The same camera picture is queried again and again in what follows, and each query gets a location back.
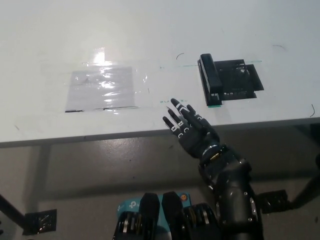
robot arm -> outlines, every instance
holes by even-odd
[[[174,98],[171,103],[183,118],[169,108],[178,127],[165,116],[163,120],[185,151],[199,159],[199,172],[213,193],[224,239],[263,239],[261,215],[250,186],[250,164],[221,144],[213,127],[190,105],[185,107]]]

gray floor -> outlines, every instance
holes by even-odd
[[[320,148],[294,127],[220,132],[251,163],[257,193],[286,189],[292,199],[317,173]],[[57,209],[57,231],[22,236],[2,214],[5,240],[108,240],[116,209],[144,192],[176,190],[212,202],[198,161],[173,136],[0,149],[1,194],[22,212]],[[320,198],[295,211],[263,216],[266,240],[318,240]]]

table surface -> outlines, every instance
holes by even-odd
[[[319,10],[316,0],[7,1],[0,143],[169,133],[162,116],[172,97],[217,127],[318,122]],[[254,64],[264,90],[208,108],[204,53]],[[136,108],[65,113],[72,73],[91,63],[132,67]]]

